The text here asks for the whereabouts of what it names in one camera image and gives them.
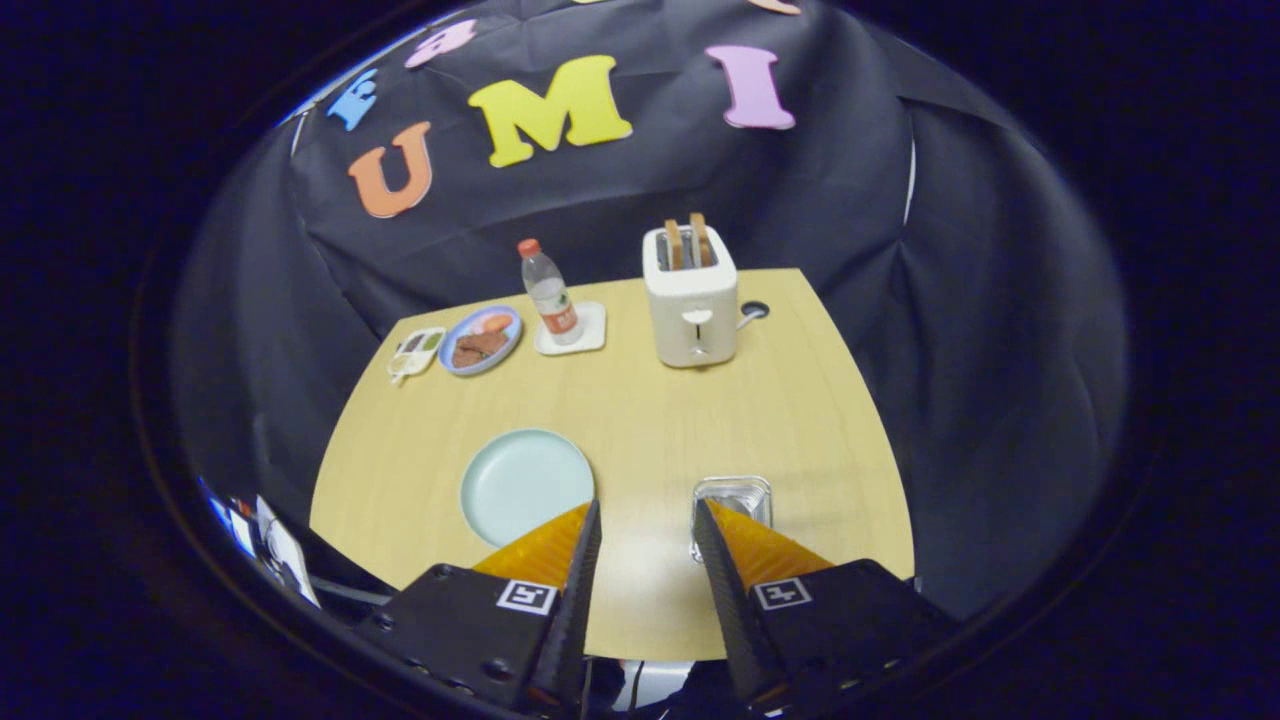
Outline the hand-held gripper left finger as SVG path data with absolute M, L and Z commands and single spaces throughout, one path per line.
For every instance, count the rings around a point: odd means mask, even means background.
M 355 628 L 438 685 L 512 714 L 581 714 L 585 635 L 602 544 L 593 500 L 521 538 L 548 580 L 513 568 L 429 568 Z

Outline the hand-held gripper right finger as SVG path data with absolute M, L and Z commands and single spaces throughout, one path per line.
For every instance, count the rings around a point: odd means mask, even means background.
M 696 502 L 692 534 L 733 692 L 751 714 L 876 711 L 957 633 L 877 561 L 829 562 L 722 502 Z

